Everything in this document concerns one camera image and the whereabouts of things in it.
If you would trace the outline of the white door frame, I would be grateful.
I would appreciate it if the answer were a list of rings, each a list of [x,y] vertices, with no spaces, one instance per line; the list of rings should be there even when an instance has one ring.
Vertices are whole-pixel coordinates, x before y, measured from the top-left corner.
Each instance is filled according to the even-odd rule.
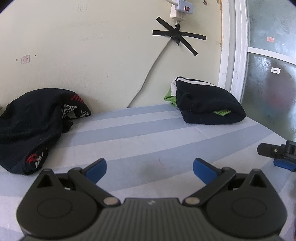
[[[248,54],[246,1],[219,1],[221,11],[221,58],[218,86],[242,101]]]

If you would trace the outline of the striped blue bed sheet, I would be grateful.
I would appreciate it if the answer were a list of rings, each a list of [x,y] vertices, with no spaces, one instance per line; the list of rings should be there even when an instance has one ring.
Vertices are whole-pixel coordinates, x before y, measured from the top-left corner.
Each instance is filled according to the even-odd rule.
[[[44,163],[56,173],[84,168],[99,158],[107,162],[99,187],[116,196],[146,198],[122,218],[115,211],[103,223],[76,240],[227,240],[201,219],[177,213],[171,224],[170,206],[152,209],[159,198],[184,199],[204,185],[192,170],[196,158],[215,167],[231,167],[239,173],[260,169],[287,208],[282,240],[295,235],[295,173],[276,167],[259,156],[261,143],[281,145],[285,139],[256,121],[245,118],[230,125],[186,123],[179,110],[168,104],[94,114],[74,121],[50,150]]]

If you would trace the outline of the lower black tape cross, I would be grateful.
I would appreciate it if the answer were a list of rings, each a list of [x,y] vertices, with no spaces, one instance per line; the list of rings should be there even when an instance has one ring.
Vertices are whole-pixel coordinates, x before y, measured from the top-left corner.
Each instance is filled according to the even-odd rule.
[[[171,26],[166,21],[164,21],[160,16],[157,17],[156,21],[161,24],[166,30],[153,30],[152,35],[153,36],[166,36],[170,37],[173,41],[179,45],[182,43],[194,56],[197,56],[197,51],[191,46],[191,44],[184,38],[184,37],[190,37],[195,38],[199,40],[205,41],[207,39],[204,35],[199,35],[195,33],[189,33],[189,32],[182,32],[180,31],[181,27],[180,24],[176,23],[175,26]]]

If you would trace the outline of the white charger adapter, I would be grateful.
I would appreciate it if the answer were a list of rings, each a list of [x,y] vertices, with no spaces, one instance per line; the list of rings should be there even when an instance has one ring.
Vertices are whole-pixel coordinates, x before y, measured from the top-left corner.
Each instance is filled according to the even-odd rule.
[[[180,11],[176,11],[175,7],[175,5],[171,6],[170,18],[178,22],[184,21],[186,14]]]

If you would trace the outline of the frosted glass door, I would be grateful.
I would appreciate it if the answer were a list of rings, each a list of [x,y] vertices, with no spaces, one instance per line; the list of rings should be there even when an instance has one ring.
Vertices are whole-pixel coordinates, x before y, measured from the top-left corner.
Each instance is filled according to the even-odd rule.
[[[247,1],[248,56],[242,105],[251,119],[295,140],[295,5]]]

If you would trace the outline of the black printed garment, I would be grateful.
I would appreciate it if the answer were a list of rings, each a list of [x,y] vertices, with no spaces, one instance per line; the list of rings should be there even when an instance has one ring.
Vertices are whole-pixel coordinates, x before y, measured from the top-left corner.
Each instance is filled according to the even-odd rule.
[[[66,89],[33,90],[8,104],[1,115],[1,167],[20,175],[40,170],[49,149],[73,125],[70,115],[88,117],[91,110]]]

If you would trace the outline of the small wall sticker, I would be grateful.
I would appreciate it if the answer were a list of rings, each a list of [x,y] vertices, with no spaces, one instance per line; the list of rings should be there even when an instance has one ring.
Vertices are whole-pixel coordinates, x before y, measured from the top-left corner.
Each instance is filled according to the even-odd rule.
[[[22,63],[22,64],[30,63],[30,55],[23,56],[23,57],[21,58],[21,63]]]

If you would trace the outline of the navy green knit sweater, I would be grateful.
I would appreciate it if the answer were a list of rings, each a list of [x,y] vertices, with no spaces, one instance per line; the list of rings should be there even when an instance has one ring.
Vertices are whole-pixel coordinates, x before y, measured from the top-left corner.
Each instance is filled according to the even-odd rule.
[[[177,107],[186,123],[229,125],[246,117],[239,101],[224,88],[182,76],[173,79],[164,101]]]

